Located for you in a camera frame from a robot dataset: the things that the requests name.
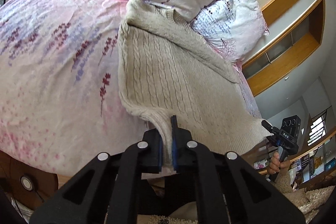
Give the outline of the beige fleece sleeve forearm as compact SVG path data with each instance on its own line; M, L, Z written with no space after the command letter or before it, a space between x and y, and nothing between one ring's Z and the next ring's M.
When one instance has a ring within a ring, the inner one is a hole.
M294 183L295 176L296 170L294 168L283 168L277 174L276 180L270 183L281 193L292 193L293 187L291 185Z

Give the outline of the right hand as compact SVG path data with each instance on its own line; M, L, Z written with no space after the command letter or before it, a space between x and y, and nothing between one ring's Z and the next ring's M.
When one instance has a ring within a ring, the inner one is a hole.
M280 162L280 155L277 151L274 152L273 156L270 159L267 172L268 174L286 174L289 170L291 162L289 160L285 160Z

